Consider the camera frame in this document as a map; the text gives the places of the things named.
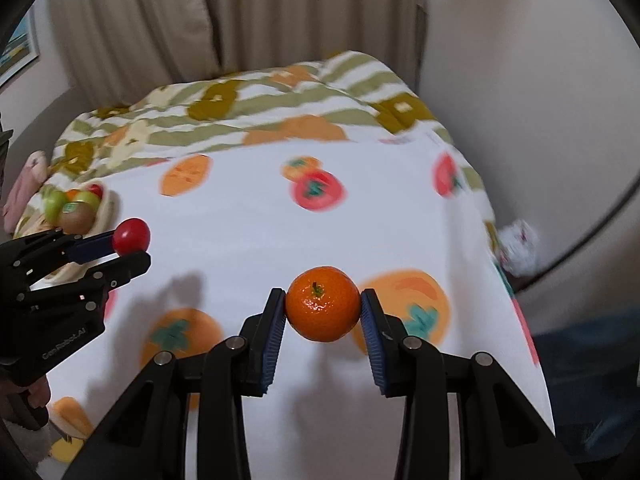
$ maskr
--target framed picture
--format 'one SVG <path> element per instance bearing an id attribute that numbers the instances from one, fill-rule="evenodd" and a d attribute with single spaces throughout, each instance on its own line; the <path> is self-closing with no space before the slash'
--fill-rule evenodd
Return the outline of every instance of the framed picture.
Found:
<path id="1" fill-rule="evenodd" d="M 20 20 L 0 57 L 0 87 L 38 57 L 33 9 Z"/>

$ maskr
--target dark blue fabric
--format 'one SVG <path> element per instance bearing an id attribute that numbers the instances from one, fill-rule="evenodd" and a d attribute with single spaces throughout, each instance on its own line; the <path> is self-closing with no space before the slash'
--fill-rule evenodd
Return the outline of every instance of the dark blue fabric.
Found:
<path id="1" fill-rule="evenodd" d="M 622 452 L 640 427 L 640 308 L 534 340 L 556 436 L 574 462 Z"/>

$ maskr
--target pink plush toy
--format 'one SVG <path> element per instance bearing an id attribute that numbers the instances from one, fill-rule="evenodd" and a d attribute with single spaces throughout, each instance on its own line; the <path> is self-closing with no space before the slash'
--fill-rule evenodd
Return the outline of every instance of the pink plush toy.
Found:
<path id="1" fill-rule="evenodd" d="M 2 208 L 6 233 L 14 232 L 27 207 L 27 202 L 38 192 L 46 179 L 47 156 L 44 152 L 31 153 Z"/>

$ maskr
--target white wall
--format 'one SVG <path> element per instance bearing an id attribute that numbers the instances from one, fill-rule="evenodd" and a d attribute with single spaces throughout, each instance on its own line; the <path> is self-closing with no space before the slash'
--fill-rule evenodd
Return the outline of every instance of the white wall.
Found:
<path id="1" fill-rule="evenodd" d="M 498 222 L 524 218 L 538 231 L 544 265 L 640 168 L 638 46 L 608 0 L 430 0 L 429 11 L 420 95 L 481 173 Z M 616 280 L 615 300 L 595 299 L 630 231 L 612 230 L 599 255 L 521 298 L 535 331 L 640 299 L 629 279 Z M 578 280 L 587 275 L 590 294 Z"/>
<path id="2" fill-rule="evenodd" d="M 2 127 L 14 130 L 12 143 L 44 108 L 70 88 L 53 39 L 49 0 L 36 0 L 33 10 L 40 57 L 0 90 Z"/>

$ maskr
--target curtain fold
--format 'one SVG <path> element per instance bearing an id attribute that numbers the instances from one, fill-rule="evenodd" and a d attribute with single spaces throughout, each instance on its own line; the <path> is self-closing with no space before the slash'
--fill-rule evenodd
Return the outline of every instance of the curtain fold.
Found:
<path id="1" fill-rule="evenodd" d="M 50 0 L 56 41 L 95 107 L 220 74 L 205 0 Z"/>
<path id="2" fill-rule="evenodd" d="M 420 0 L 207 0 L 220 27 L 223 72 L 284 66 L 361 50 L 409 86 L 422 46 Z"/>

